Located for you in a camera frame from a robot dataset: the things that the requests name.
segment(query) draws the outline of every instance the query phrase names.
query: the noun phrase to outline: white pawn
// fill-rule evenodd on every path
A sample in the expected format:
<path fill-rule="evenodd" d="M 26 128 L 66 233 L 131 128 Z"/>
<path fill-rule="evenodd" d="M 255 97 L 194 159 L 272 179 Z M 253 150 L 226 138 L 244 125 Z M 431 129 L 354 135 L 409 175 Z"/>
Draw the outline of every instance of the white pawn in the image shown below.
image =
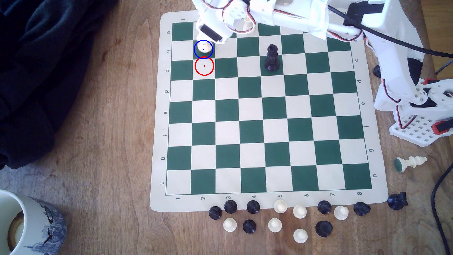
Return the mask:
<path fill-rule="evenodd" d="M 233 218 L 228 218 L 223 222 L 223 228 L 228 232 L 233 232 L 237 228 L 237 222 Z"/>
<path fill-rule="evenodd" d="M 293 214 L 298 219 L 303 219 L 307 215 L 307 208 L 303 205 L 296 205 L 293 208 Z"/>
<path fill-rule="evenodd" d="M 408 160 L 404 160 L 400 157 L 396 157 L 395 160 L 393 161 L 393 164 L 398 172 L 404 172 L 404 170 L 408 167 L 411 166 L 412 168 L 419 166 L 423 163 L 425 163 L 428 159 L 425 157 L 420 157 L 420 156 L 410 156 Z"/>
<path fill-rule="evenodd" d="M 335 215 L 335 218 L 340 221 L 345 220 L 347 218 L 348 214 L 349 214 L 349 209 L 345 206 L 337 206 L 337 207 L 335 207 L 335 210 L 333 211 L 333 215 Z"/>
<path fill-rule="evenodd" d="M 288 205 L 286 204 L 286 202 L 284 200 L 277 200 L 275 201 L 274 203 L 274 210 L 278 213 L 284 213 L 286 212 L 286 209 L 288 209 Z"/>
<path fill-rule="evenodd" d="M 277 233 L 282 229 L 282 222 L 277 218 L 272 218 L 267 224 L 267 227 L 270 231 Z"/>
<path fill-rule="evenodd" d="M 296 241 L 300 244 L 303 244 L 304 242 L 307 241 L 308 234 L 305 230 L 299 228 L 299 229 L 296 229 L 296 231 L 294 231 L 293 238 L 294 238 L 294 241 Z"/>

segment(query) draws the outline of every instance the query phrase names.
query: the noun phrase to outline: chessboard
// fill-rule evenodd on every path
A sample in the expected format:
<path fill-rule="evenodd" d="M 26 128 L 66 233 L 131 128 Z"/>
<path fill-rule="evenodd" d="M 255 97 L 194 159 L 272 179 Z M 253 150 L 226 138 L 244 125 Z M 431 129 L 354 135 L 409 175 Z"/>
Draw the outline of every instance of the chessboard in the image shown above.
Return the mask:
<path fill-rule="evenodd" d="M 197 11 L 161 18 L 150 205 L 208 211 L 388 197 L 363 41 L 259 24 L 210 53 Z M 342 23 L 330 14 L 331 22 Z M 280 68 L 264 68 L 267 47 Z"/>

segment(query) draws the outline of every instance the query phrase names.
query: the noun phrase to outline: coffee mug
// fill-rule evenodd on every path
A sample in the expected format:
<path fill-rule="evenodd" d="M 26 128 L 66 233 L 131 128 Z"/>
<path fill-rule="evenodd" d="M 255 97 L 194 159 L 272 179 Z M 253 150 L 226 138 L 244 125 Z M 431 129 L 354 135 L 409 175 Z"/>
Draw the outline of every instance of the coffee mug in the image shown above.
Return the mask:
<path fill-rule="evenodd" d="M 0 190 L 0 255 L 54 255 L 66 238 L 61 211 L 40 199 Z"/>

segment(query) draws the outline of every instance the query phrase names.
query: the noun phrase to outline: wooden table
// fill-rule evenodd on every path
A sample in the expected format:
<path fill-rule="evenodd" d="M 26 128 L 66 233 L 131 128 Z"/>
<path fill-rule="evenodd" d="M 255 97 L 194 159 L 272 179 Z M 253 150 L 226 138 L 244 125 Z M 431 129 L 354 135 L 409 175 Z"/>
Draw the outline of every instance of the wooden table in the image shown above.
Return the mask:
<path fill-rule="evenodd" d="M 402 1 L 429 47 L 418 0 Z M 165 12 L 193 10 L 190 0 L 121 0 L 106 17 L 97 35 L 88 73 L 55 149 L 37 163 L 19 170 L 0 171 L 0 188 L 54 203 L 67 216 L 66 242 L 60 254 L 442 254 L 443 246 L 431 213 L 434 184 L 451 164 L 452 149 L 442 138 L 420 148 L 388 134 L 390 112 L 376 112 L 387 168 L 389 193 L 406 191 L 409 206 L 391 210 L 386 203 L 371 212 L 338 221 L 316 208 L 297 220 L 290 210 L 279 218 L 283 229 L 267 229 L 272 210 L 254 219 L 258 230 L 233 233 L 207 212 L 160 213 L 149 206 L 154 106 L 158 62 L 159 22 Z M 368 53 L 369 68 L 376 59 Z M 422 77 L 433 70 L 425 57 Z M 379 79 L 371 74 L 373 92 Z M 403 174 L 393 158 L 426 156 L 428 161 Z M 453 175 L 437 193 L 437 208 L 451 242 Z M 232 215 L 238 221 L 247 211 Z M 334 225 L 328 238 L 314 225 L 327 219 Z M 297 244 L 293 231 L 303 228 L 308 241 Z"/>

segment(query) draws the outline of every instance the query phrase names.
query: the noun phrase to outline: black pawn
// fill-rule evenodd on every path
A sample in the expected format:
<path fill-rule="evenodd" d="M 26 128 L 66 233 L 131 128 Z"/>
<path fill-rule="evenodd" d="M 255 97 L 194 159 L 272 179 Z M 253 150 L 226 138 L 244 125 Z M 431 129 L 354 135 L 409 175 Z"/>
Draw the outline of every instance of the black pawn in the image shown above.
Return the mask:
<path fill-rule="evenodd" d="M 387 199 L 387 204 L 393 210 L 403 209 L 407 205 L 406 192 L 402 191 L 399 194 L 390 195 Z"/>
<path fill-rule="evenodd" d="M 246 220 L 244 224 L 242 224 L 242 229 L 247 234 L 253 234 L 256 230 L 256 223 L 253 220 Z"/>
<path fill-rule="evenodd" d="M 279 54 L 277 53 L 277 46 L 271 44 L 267 47 L 267 58 L 264 61 L 264 68 L 270 72 L 276 71 L 280 68 L 280 61 L 277 58 Z"/>
<path fill-rule="evenodd" d="M 258 213 L 260 211 L 260 204 L 255 200 L 250 200 L 247 203 L 247 212 L 251 214 Z"/>
<path fill-rule="evenodd" d="M 357 202 L 354 205 L 354 212 L 359 216 L 365 216 L 365 214 L 371 211 L 371 207 L 364 202 Z"/>
<path fill-rule="evenodd" d="M 218 206 L 211 207 L 211 209 L 209 209 L 209 217 L 213 220 L 220 219 L 220 217 L 222 217 L 222 209 Z"/>
<path fill-rule="evenodd" d="M 328 221 L 320 221 L 314 227 L 316 234 L 320 237 L 328 237 L 332 233 L 333 226 Z"/>
<path fill-rule="evenodd" d="M 328 201 L 322 200 L 318 203 L 318 211 L 322 214 L 328 214 L 332 211 L 332 205 Z"/>
<path fill-rule="evenodd" d="M 235 213 L 237 210 L 237 204 L 233 200 L 228 200 L 225 202 L 224 208 L 227 213 Z"/>

